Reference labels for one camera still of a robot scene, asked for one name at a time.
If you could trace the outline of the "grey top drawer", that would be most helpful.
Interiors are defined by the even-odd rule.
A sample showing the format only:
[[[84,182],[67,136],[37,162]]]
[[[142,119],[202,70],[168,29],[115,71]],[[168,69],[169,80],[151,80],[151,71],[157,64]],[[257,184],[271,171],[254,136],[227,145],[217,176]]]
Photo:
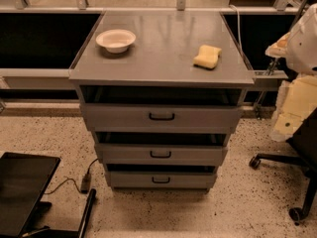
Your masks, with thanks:
[[[95,132],[233,133],[239,107],[141,104],[81,104],[86,126]]]

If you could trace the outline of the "yellow sponge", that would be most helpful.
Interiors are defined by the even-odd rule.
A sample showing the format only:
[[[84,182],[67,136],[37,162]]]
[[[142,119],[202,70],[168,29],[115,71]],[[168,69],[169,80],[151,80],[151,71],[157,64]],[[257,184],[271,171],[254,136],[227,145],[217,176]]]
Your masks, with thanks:
[[[193,59],[193,64],[207,69],[214,69],[221,53],[222,50],[220,48],[202,45],[198,50],[198,55]]]

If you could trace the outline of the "metal frame rail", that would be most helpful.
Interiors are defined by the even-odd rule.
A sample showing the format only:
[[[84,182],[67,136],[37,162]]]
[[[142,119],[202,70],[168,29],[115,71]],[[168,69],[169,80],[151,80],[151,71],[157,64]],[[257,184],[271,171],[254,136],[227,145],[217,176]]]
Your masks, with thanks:
[[[69,69],[1,68],[0,77],[9,89],[73,90]]]

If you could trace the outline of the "black office chair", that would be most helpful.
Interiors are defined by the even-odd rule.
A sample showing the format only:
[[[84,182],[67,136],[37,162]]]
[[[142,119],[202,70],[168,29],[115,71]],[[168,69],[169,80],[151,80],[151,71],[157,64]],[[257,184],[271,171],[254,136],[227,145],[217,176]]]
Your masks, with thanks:
[[[306,169],[309,184],[302,207],[289,209],[289,216],[294,222],[305,219],[311,209],[317,191],[317,109],[315,109],[286,142],[295,150],[297,156],[257,154],[251,158],[249,166],[257,169],[261,160],[300,166]]]

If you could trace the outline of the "grey drawer cabinet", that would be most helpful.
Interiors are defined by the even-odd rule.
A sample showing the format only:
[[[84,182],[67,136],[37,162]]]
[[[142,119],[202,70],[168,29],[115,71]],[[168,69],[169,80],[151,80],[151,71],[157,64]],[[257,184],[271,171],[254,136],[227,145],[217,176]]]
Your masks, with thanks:
[[[122,54],[94,40],[70,79],[81,104],[239,107],[254,76],[215,11],[108,11],[96,31],[125,29],[137,39]],[[220,48],[214,69],[193,64],[202,45]],[[233,133],[95,132],[96,144],[227,147]],[[107,172],[212,173],[220,166],[103,164]]]

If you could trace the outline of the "white bowl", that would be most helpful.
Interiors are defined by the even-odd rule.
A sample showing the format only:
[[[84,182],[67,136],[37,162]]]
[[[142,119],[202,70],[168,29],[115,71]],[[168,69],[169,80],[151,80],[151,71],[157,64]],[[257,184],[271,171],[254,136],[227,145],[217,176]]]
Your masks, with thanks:
[[[96,37],[96,43],[111,54],[125,52],[136,40],[134,33],[128,30],[108,30]]]

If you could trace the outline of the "metal diagonal rod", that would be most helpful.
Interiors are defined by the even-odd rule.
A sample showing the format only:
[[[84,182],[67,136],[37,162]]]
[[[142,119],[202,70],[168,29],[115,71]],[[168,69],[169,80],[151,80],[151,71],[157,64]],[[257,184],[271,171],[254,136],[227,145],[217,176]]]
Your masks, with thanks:
[[[303,12],[306,10],[307,8],[307,2],[309,0],[275,0],[273,7],[274,9],[276,9],[277,11],[283,11],[286,9],[288,4],[291,4],[294,6],[294,4],[296,4],[298,6],[295,18],[291,24],[292,28],[297,21],[299,20],[299,18],[302,16]],[[273,75],[275,69],[279,66],[279,59],[274,59],[272,60],[267,69],[265,71],[262,71],[261,73],[256,73],[256,75],[263,75],[263,76],[271,76]],[[262,119],[262,114],[261,114],[261,109],[262,109],[262,104],[264,102],[265,96],[266,96],[267,91],[260,91],[256,101],[254,102],[254,111],[256,113],[256,117],[257,119]]]

